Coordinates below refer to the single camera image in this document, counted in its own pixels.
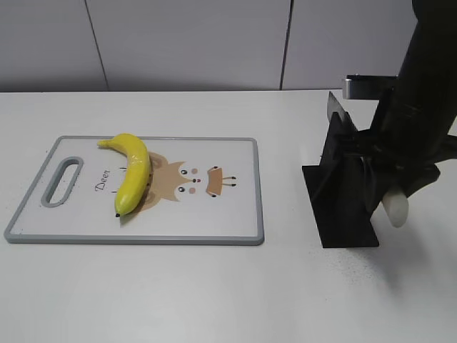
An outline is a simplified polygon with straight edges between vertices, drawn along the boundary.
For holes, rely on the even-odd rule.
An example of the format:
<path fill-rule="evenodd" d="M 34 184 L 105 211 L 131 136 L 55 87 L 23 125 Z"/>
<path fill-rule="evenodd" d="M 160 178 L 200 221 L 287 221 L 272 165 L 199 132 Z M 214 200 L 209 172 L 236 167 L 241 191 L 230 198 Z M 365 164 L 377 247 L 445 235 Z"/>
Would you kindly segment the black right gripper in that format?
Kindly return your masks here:
<path fill-rule="evenodd" d="M 367 200 L 380 200 L 393 185 L 406 197 L 440 176 L 436 166 L 456 158 L 456 83 L 449 71 L 402 69 L 392 89 L 377 100 L 368 129 L 345 134 L 343 151 L 364 163 Z"/>

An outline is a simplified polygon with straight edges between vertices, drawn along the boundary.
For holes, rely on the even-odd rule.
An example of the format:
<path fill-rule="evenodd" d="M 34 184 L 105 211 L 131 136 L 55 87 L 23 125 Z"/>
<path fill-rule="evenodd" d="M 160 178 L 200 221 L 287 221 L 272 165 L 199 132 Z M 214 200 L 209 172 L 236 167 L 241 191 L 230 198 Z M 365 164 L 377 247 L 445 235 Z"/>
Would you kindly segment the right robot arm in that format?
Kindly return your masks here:
<path fill-rule="evenodd" d="M 397 76 L 348 75 L 346 99 L 377 100 L 369 129 L 342 139 L 366 165 L 366 200 L 392 186 L 405 196 L 437 180 L 456 158 L 456 2 L 413 1 L 416 28 Z"/>

